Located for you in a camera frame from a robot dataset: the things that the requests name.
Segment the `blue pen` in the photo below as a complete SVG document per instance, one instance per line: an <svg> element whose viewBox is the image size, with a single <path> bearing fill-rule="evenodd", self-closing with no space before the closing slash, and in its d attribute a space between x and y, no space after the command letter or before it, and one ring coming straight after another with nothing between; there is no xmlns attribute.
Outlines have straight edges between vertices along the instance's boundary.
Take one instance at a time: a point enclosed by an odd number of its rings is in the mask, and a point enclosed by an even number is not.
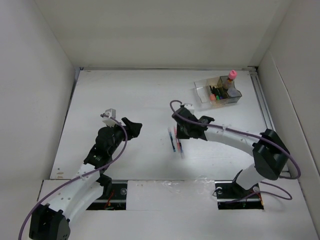
<svg viewBox="0 0 320 240"><path fill-rule="evenodd" d="M169 136L170 136L170 140L171 140L173 151L176 152L176 148L175 148L175 144L174 144L174 138L172 137L172 132L170 130L170 127L168 127L168 133L169 133Z"/></svg>

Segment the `white table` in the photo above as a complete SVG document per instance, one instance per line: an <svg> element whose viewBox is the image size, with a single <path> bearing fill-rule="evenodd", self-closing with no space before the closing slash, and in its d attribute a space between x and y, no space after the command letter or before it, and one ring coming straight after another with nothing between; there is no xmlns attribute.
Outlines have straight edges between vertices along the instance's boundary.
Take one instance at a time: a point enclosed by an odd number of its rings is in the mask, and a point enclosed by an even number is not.
<svg viewBox="0 0 320 240"><path fill-rule="evenodd" d="M226 75L228 71L108 70L82 71L51 173L41 196L70 179L87 156L98 129L100 114L117 110L117 119L143 123L123 156L106 175L128 182L127 210L86 211L71 230L70 240L94 239L210 239L315 240L308 208L297 180L277 185L293 195L292 201L263 195L264 210L218 210L211 196L214 179L231 180L253 159L219 143L184 140L185 158L173 153L168 127L175 122L169 102L178 99L200 109L194 81ZM252 133L265 130L250 75L238 72L236 87L243 97L232 106L201 110L217 122ZM261 185L262 190L283 194Z"/></svg>

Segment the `clear plastic organizer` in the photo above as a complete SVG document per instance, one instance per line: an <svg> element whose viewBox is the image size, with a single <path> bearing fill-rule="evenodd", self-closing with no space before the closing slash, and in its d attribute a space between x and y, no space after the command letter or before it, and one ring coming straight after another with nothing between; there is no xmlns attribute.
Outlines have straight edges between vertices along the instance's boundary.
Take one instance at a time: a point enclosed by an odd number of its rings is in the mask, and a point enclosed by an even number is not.
<svg viewBox="0 0 320 240"><path fill-rule="evenodd" d="M235 84L233 82L233 86L231 86L228 91L223 88L223 82L228 80L228 76L218 76L208 79L202 79L199 81L195 81L195 89L201 100L201 103L210 102L213 107L222 107L226 104L232 104L239 101L242 97L242 94L239 90L235 88ZM223 99L215 99L211 100L210 95L212 95L211 88L218 89L220 95Z"/></svg>

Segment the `pink bottle cap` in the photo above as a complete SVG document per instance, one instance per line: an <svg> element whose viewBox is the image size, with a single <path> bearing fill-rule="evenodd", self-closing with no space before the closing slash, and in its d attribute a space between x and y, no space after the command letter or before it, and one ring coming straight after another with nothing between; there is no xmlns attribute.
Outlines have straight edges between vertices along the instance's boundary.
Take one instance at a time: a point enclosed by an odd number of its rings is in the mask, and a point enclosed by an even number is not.
<svg viewBox="0 0 320 240"><path fill-rule="evenodd" d="M238 73L235 70L231 70L228 77L230 79L235 79L237 77Z"/></svg>

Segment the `white wall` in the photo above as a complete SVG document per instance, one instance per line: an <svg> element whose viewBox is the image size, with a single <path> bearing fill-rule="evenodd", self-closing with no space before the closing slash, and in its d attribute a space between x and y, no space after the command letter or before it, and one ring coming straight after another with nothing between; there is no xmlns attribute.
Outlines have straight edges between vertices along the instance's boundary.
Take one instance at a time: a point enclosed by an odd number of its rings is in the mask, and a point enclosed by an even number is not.
<svg viewBox="0 0 320 240"><path fill-rule="evenodd" d="M74 75L34 1L0 1L0 182L49 177Z"/></svg>
<svg viewBox="0 0 320 240"><path fill-rule="evenodd" d="M302 170L300 184L320 233L320 1L294 0L259 76L276 130Z"/></svg>
<svg viewBox="0 0 320 240"><path fill-rule="evenodd" d="M257 66L292 0L35 0L76 67Z"/></svg>

